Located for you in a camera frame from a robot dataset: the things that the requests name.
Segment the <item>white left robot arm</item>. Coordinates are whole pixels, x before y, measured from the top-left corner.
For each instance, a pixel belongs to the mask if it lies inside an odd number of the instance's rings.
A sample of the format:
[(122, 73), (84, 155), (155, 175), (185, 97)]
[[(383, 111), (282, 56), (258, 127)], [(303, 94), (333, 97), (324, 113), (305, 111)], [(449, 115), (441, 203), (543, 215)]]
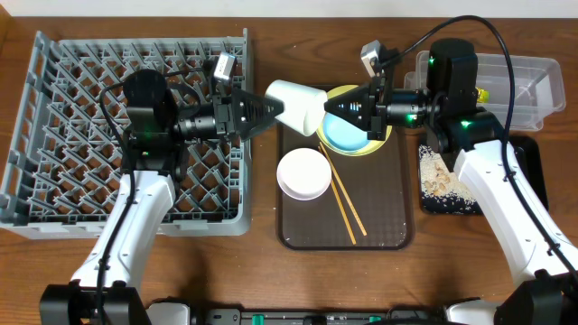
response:
[(130, 126), (114, 136), (122, 150), (117, 199), (102, 233), (67, 284), (50, 284), (40, 300), (43, 324), (192, 324), (189, 303), (144, 306), (139, 288), (155, 236), (174, 206), (191, 140), (246, 141), (263, 133), (284, 103), (233, 88), (226, 97), (178, 107), (169, 74), (139, 70), (117, 83)]

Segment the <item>light blue bowl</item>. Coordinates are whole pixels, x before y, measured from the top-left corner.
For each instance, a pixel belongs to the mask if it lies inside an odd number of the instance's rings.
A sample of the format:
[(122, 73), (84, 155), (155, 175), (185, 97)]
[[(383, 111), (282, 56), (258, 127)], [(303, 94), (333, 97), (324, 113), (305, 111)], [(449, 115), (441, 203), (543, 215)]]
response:
[(330, 113), (323, 119), (322, 131), (328, 143), (343, 152), (356, 152), (370, 143), (364, 131)]

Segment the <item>green yellow snack wrapper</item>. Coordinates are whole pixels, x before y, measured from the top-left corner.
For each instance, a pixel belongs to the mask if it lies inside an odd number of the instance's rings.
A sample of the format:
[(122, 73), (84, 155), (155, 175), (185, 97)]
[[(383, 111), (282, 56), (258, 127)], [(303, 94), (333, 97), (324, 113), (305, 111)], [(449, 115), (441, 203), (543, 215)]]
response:
[(477, 102), (485, 104), (489, 102), (489, 92), (483, 88), (477, 88)]

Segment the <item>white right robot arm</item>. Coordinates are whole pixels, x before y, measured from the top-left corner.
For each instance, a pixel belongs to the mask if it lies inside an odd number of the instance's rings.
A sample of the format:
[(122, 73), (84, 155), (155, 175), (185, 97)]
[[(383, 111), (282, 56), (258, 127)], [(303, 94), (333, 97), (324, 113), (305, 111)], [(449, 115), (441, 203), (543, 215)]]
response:
[(478, 103), (478, 57), (461, 39), (429, 51), (427, 83), (414, 91), (392, 85), (401, 54), (378, 41), (360, 58), (372, 78), (328, 100), (326, 112), (382, 140), (388, 126), (424, 127), (429, 146), (466, 186), (507, 258), (516, 287), (502, 303), (481, 298), (444, 307), (445, 324), (575, 324), (577, 248), (554, 223), (520, 170), (499, 120)]

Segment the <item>white cup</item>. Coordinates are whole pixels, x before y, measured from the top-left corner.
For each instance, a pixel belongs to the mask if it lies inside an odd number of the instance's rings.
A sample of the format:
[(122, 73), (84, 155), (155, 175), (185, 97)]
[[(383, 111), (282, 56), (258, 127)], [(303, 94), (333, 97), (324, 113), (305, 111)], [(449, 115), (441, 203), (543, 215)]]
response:
[(276, 120), (303, 136), (311, 136), (321, 125), (328, 100), (324, 90), (280, 79), (268, 86), (266, 97), (284, 104), (284, 112)]

